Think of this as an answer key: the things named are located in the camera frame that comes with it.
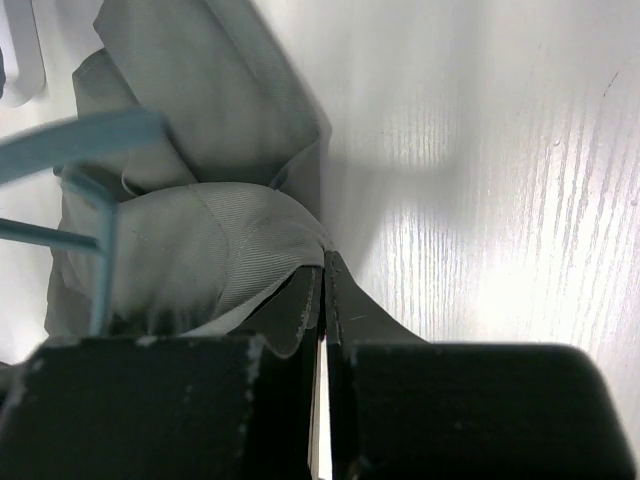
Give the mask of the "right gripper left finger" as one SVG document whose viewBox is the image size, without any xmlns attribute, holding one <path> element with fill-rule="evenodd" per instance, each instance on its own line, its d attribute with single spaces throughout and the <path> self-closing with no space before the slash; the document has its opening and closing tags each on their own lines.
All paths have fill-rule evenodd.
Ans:
<svg viewBox="0 0 640 480">
<path fill-rule="evenodd" d="M 314 479 L 323 272 L 231 333 L 55 339 L 9 371 L 5 479 Z"/>
</svg>

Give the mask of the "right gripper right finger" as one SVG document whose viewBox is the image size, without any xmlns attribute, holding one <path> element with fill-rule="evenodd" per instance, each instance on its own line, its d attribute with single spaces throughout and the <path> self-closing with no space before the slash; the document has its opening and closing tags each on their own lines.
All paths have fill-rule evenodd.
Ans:
<svg viewBox="0 0 640 480">
<path fill-rule="evenodd" d="M 600 371 L 553 344 L 429 343 L 336 252 L 324 302 L 337 479 L 631 479 Z"/>
</svg>

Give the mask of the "grey garment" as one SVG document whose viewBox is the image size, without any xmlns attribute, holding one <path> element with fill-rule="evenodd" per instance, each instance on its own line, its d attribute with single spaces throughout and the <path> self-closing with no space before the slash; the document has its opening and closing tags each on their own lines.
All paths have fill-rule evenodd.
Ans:
<svg viewBox="0 0 640 480">
<path fill-rule="evenodd" d="M 106 332 L 227 334 L 324 263 L 314 105 L 248 1 L 107 1 L 94 28 L 79 115 L 141 106 L 169 125 L 81 166 L 118 204 Z"/>
</svg>

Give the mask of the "blue plastic hanger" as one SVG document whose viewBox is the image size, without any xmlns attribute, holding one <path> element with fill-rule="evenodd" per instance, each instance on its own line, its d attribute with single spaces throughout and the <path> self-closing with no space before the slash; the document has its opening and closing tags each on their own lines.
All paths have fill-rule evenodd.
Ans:
<svg viewBox="0 0 640 480">
<path fill-rule="evenodd" d="M 165 134 L 165 120 L 136 108 L 65 121 L 20 135 L 1 145 L 1 183 L 7 184 L 45 169 L 82 163 L 118 151 L 152 144 Z M 61 177 L 68 190 L 85 197 L 99 213 L 94 237 L 14 220 L 1 220 L 1 238 L 96 256 L 89 334 L 98 336 L 110 318 L 116 252 L 116 203 L 86 175 L 68 171 Z"/>
</svg>

